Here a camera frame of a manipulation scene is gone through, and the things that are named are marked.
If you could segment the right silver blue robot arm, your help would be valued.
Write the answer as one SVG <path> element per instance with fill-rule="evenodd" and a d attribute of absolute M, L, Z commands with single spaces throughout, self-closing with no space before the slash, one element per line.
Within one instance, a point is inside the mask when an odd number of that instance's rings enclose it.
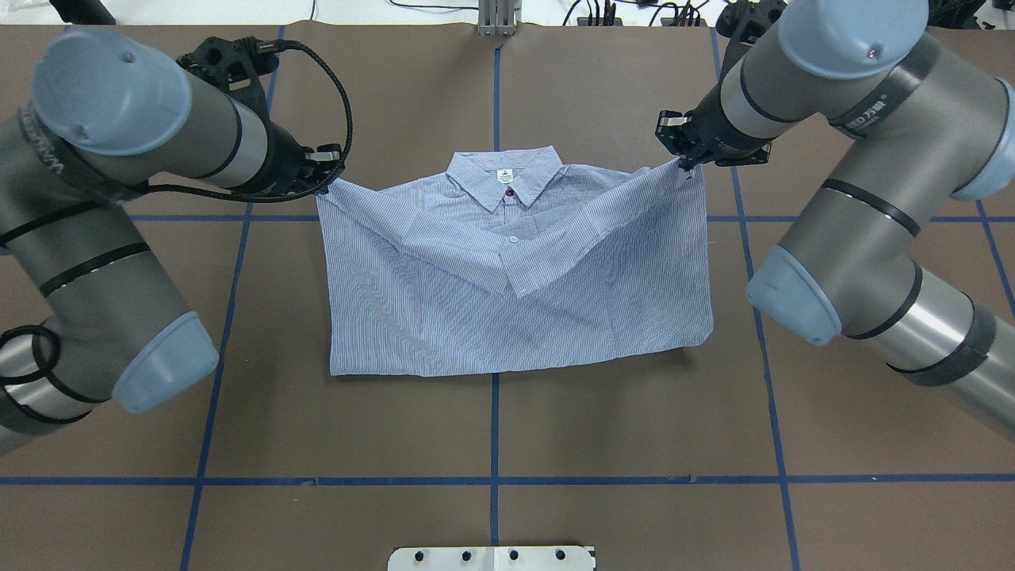
<path fill-rule="evenodd" d="M 816 113 L 852 138 L 748 282 L 761 314 L 813 346 L 840 335 L 1013 437 L 1012 325 L 907 255 L 947 200 L 1013 177 L 1013 87 L 927 33 L 925 1 L 791 1 L 657 138 L 682 169 L 763 163 Z"/>

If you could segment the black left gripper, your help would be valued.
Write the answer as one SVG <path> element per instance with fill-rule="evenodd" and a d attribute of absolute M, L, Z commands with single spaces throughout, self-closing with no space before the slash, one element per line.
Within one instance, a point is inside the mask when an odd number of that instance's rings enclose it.
<path fill-rule="evenodd" d="M 304 197 L 329 192 L 345 170 L 347 148 L 324 144 L 310 148 L 286 131 L 271 131 L 264 166 L 258 173 L 259 197 Z"/>

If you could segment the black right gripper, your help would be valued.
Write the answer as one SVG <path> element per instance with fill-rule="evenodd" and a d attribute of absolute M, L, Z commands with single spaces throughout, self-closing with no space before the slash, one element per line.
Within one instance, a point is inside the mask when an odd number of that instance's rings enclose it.
<path fill-rule="evenodd" d="M 656 138 L 677 156 L 685 177 L 699 176 L 699 165 L 718 167 L 765 165 L 772 141 L 743 133 L 726 116 L 715 87 L 697 108 L 686 113 L 663 109 L 657 116 Z"/>

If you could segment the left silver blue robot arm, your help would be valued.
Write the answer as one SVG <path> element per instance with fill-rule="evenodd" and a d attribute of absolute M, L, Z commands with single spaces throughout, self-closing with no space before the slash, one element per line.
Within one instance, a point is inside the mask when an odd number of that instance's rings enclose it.
<path fill-rule="evenodd" d="M 341 144 L 272 122 L 262 77 L 297 40 L 208 37 L 171 58 L 111 26 L 65 30 L 28 102 L 2 123 L 2 253 L 52 315 L 2 333 L 2 452 L 115 401 L 151 411 L 206 379 L 219 353 L 124 206 L 155 193 L 272 205 L 327 192 Z"/>

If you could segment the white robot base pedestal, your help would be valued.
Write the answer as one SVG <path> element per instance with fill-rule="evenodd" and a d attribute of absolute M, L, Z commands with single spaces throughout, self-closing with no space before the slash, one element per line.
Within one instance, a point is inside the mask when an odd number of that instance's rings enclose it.
<path fill-rule="evenodd" d="M 586 546 L 417 546 L 392 552 L 388 570 L 597 570 Z"/>

